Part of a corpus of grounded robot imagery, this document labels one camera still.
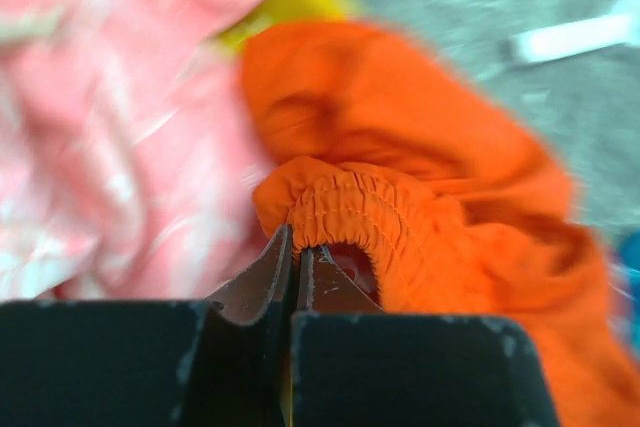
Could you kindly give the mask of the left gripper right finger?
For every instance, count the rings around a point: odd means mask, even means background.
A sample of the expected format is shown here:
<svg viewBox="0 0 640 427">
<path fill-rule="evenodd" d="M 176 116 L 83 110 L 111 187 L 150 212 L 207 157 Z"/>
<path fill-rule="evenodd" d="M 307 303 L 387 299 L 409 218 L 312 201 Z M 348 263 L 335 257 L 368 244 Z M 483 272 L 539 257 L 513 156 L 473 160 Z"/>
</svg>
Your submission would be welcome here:
<svg viewBox="0 0 640 427">
<path fill-rule="evenodd" d="M 536 348 L 491 315 L 388 314 L 324 248 L 300 258 L 295 426 L 555 426 Z"/>
</svg>

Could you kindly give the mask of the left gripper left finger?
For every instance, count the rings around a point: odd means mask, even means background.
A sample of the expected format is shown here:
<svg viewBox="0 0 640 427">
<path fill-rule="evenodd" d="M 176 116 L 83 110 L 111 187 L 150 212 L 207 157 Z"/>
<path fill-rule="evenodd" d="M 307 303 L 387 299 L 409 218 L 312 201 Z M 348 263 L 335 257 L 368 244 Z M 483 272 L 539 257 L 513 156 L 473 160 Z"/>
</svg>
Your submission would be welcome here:
<svg viewBox="0 0 640 427">
<path fill-rule="evenodd" d="M 5 426 L 280 426 L 292 232 L 204 299 L 1 307 Z"/>
</svg>

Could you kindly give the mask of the orange shorts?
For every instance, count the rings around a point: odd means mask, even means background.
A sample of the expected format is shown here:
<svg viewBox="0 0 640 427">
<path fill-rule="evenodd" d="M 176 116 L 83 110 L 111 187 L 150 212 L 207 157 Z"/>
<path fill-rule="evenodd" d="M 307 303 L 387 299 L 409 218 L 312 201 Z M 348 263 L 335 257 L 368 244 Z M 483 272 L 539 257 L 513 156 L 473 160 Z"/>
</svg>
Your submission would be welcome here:
<svg viewBox="0 0 640 427">
<path fill-rule="evenodd" d="M 563 425 L 638 424 L 605 251 L 571 221 L 572 184 L 542 143 L 414 42 L 359 22 L 265 30 L 240 86 L 277 164 L 253 194 L 266 234 L 357 247 L 387 311 L 519 322 Z"/>
</svg>

